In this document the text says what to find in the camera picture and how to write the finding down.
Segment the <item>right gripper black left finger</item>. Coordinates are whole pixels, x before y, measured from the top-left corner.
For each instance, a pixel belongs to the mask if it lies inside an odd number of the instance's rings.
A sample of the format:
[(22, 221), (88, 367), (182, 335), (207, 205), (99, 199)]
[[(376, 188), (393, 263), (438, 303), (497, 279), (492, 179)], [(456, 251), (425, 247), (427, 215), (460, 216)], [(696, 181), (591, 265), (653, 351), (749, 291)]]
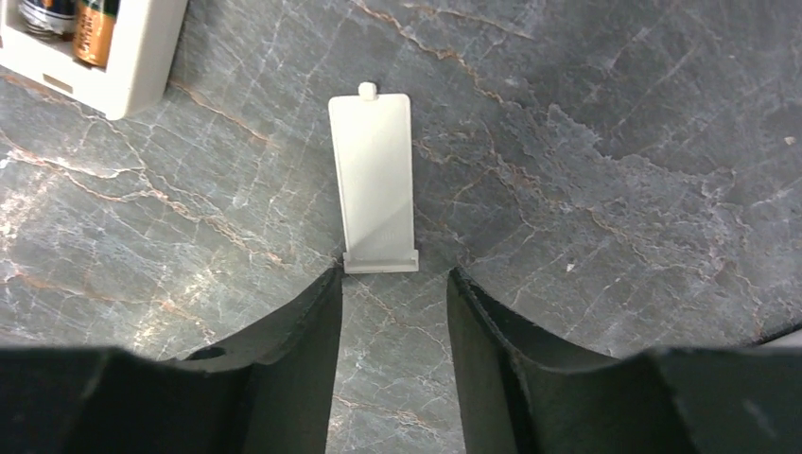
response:
[(342, 321), (339, 268), (187, 358), (111, 347), (1, 351), (5, 453), (322, 453)]

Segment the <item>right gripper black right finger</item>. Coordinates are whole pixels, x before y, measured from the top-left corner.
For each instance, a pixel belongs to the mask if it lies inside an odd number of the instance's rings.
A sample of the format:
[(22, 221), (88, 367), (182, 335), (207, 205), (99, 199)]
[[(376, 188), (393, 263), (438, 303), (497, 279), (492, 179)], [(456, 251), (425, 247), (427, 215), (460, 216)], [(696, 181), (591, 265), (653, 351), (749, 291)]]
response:
[(447, 326), (469, 453), (797, 453), (795, 346), (653, 347), (612, 358), (491, 297), (462, 269)]

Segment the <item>white small remote battery cover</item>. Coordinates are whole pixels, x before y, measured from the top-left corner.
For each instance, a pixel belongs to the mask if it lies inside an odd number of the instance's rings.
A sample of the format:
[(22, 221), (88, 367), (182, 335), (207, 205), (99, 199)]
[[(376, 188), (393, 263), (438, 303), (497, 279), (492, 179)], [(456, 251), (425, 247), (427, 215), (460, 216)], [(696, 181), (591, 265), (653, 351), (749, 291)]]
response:
[(410, 98), (357, 93), (328, 101), (349, 274), (416, 272)]

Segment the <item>small white remote with buttons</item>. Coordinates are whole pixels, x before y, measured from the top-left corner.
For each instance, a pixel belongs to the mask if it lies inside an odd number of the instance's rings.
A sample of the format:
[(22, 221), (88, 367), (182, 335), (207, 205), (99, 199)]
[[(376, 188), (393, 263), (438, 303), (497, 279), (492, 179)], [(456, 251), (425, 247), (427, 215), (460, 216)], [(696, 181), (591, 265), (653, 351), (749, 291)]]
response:
[(4, 1), (1, 64), (110, 120), (159, 101), (186, 10), (184, 1), (120, 1), (105, 68), (73, 53), (78, 1)]

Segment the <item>dark battery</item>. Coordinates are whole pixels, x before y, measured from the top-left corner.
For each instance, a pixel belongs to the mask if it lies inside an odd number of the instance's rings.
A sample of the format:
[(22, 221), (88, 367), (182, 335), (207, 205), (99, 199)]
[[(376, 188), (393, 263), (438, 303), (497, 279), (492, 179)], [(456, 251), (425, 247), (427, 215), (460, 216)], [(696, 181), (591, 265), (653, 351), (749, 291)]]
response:
[(119, 0), (81, 0), (77, 4), (74, 56), (90, 65), (108, 64)]

